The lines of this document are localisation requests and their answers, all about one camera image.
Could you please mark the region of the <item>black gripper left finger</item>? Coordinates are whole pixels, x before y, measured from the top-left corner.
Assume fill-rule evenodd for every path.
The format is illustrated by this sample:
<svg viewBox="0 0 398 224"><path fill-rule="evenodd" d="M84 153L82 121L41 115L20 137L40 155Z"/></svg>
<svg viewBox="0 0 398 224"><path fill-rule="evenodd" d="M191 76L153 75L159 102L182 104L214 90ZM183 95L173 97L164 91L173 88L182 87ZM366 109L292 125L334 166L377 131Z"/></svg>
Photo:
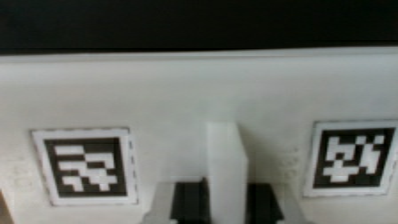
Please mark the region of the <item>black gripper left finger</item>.
<svg viewBox="0 0 398 224"><path fill-rule="evenodd" d="M176 224L212 224L207 179L199 182L176 183L171 220Z"/></svg>

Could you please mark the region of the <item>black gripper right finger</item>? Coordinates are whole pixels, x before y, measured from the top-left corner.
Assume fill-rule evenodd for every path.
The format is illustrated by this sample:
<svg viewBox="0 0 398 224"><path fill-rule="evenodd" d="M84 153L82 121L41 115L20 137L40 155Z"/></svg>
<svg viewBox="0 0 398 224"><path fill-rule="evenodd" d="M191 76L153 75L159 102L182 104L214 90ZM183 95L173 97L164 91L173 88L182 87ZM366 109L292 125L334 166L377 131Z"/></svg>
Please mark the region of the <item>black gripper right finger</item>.
<svg viewBox="0 0 398 224"><path fill-rule="evenodd" d="M267 183L251 183L247 187L246 224L278 224L283 220L285 214L272 186Z"/></svg>

